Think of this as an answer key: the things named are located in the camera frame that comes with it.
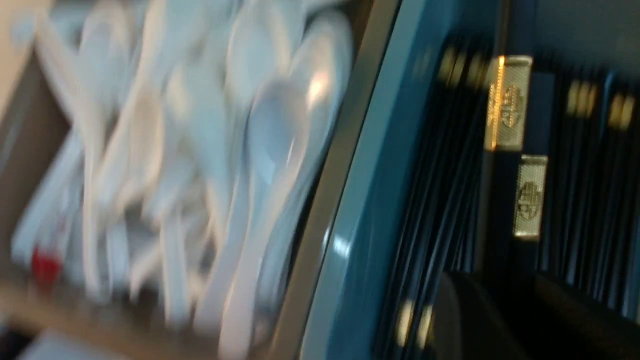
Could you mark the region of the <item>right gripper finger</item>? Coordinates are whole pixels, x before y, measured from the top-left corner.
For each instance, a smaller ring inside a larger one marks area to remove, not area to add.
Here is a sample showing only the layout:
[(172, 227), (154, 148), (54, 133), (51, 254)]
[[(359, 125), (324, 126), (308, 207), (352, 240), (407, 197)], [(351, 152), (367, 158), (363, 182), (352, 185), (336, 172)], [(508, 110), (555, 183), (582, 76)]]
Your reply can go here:
[(538, 273), (503, 313), (473, 276), (441, 274), (430, 348), (437, 360), (637, 360), (639, 326)]

